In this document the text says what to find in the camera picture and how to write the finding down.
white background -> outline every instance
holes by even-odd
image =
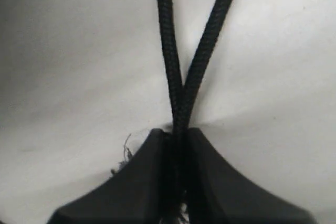
[[[214,0],[174,0],[185,74]],[[234,0],[194,110],[263,188],[336,221],[336,0]],[[0,219],[42,224],[171,113],[156,0],[0,0]]]

white cloth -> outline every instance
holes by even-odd
[[[245,176],[336,221],[336,0],[234,0],[193,116]],[[214,0],[174,0],[182,69]],[[171,121],[156,0],[0,0],[0,218],[42,224]]]

white fabric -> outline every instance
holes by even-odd
[[[214,0],[174,0],[186,72]],[[234,0],[194,110],[263,188],[336,221],[336,0]],[[0,219],[42,224],[169,127],[156,0],[0,0]]]

